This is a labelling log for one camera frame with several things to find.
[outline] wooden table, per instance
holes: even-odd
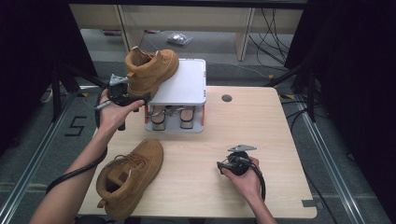
[[[229,94],[231,102],[221,100]],[[144,110],[132,113],[126,130],[117,132],[99,164],[80,214],[102,214],[95,184],[105,164],[130,153],[143,139],[163,144],[163,168],[146,189],[132,216],[137,217],[254,217],[248,204],[216,161],[225,160],[230,147],[257,147],[248,151],[258,158],[266,183],[266,204],[274,217],[313,218],[312,200],[302,165],[276,90],[254,87],[206,87],[205,127],[202,133],[147,132]]]

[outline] white box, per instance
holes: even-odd
[[[192,129],[180,128],[180,116],[165,115],[165,130],[155,132],[200,133],[204,130],[206,102],[206,63],[202,59],[179,59],[177,72],[160,85],[154,98],[145,106],[146,113],[155,105],[194,105]],[[150,117],[146,130],[152,130]]]

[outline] human hand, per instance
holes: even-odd
[[[260,171],[259,160],[253,157],[249,157],[249,159],[257,166]],[[260,183],[260,179],[251,168],[248,168],[243,175],[234,175],[233,172],[226,168],[222,168],[221,171],[231,180],[238,192],[248,202],[262,197],[262,185]]]
[[[102,91],[100,104],[107,101],[108,89]],[[135,101],[130,105],[119,106],[111,103],[100,111],[99,129],[108,129],[115,132],[124,122],[129,113],[136,110],[145,103],[143,100]]]

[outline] tan work boot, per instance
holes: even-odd
[[[98,207],[115,220],[124,220],[137,207],[143,192],[163,166],[163,146],[156,139],[142,141],[130,154],[107,164],[96,181],[102,197]]]
[[[154,97],[160,84],[170,78],[178,69],[178,57],[170,49],[147,53],[139,47],[133,47],[125,58],[128,69],[128,96],[141,97],[150,93]]]

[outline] forearm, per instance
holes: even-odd
[[[268,210],[267,205],[260,197],[247,200],[247,203],[253,211],[258,224],[276,223],[271,212]]]
[[[70,173],[97,160],[114,132],[99,130],[65,171]],[[96,167],[55,186],[35,211],[31,223],[73,223],[91,184]]]

